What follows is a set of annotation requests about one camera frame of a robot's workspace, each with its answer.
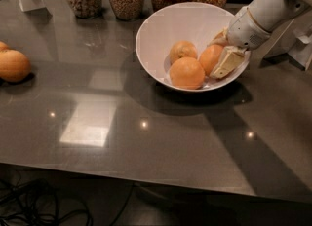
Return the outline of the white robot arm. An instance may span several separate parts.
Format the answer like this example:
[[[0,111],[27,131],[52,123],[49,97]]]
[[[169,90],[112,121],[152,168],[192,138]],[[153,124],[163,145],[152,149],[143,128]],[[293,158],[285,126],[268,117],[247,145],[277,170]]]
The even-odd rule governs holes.
[[[211,42],[224,49],[209,77],[227,76],[242,64],[245,52],[259,48],[280,24],[305,13],[311,6],[312,0],[253,0],[241,8]]]

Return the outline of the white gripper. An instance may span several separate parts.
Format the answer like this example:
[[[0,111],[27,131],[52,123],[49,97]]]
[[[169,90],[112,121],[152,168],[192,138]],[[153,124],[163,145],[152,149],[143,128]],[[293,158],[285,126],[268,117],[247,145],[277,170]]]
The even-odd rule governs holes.
[[[213,79],[226,77],[243,63],[244,49],[255,50],[270,36],[271,33],[264,30],[254,20],[247,6],[241,8],[229,22],[228,28],[223,28],[209,43],[209,46],[226,46],[221,52],[217,65],[211,71],[210,77]]]

